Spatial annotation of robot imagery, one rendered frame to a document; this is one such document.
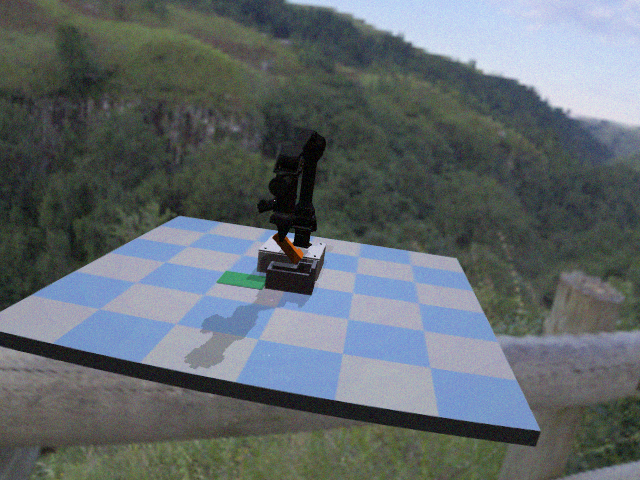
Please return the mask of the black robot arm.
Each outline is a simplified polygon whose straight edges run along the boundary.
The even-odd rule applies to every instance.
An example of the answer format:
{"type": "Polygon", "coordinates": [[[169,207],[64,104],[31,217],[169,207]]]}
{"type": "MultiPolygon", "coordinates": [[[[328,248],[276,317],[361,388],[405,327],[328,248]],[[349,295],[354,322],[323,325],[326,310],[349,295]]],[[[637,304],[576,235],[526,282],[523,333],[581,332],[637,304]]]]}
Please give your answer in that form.
{"type": "Polygon", "coordinates": [[[317,161],[323,155],[326,148],[324,137],[314,130],[303,129],[299,137],[291,147],[281,151],[276,159],[273,172],[276,177],[269,182],[269,191],[274,199],[263,199],[257,203],[259,213],[273,210],[277,212],[276,196],[283,196],[287,193],[297,193],[298,176],[302,173],[300,198],[297,203],[298,214],[291,228],[295,229],[294,246],[309,248],[311,232],[316,232],[317,221],[315,209],[312,204],[313,189],[316,175],[317,161]],[[279,168],[280,166],[280,168],[279,168]]]}

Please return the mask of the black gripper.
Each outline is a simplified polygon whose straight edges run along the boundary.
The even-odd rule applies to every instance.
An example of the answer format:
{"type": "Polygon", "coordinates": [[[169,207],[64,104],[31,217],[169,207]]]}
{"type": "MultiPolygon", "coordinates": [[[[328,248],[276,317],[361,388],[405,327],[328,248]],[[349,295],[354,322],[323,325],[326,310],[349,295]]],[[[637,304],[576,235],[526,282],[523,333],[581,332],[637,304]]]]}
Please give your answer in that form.
{"type": "Polygon", "coordinates": [[[296,217],[291,215],[298,214],[298,207],[295,205],[297,193],[287,193],[277,198],[277,212],[270,216],[270,222],[277,225],[279,242],[283,242],[289,232],[296,217]]]}

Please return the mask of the orange l-shaped part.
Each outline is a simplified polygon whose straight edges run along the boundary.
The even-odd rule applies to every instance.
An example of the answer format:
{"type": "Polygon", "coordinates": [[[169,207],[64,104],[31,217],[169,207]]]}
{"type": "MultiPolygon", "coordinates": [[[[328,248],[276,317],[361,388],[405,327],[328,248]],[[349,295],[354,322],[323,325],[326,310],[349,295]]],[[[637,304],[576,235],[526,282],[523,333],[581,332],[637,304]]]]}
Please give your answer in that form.
{"type": "Polygon", "coordinates": [[[277,232],[272,238],[294,264],[302,259],[304,253],[300,250],[300,248],[296,249],[287,237],[285,237],[283,242],[279,242],[279,236],[277,232]]]}

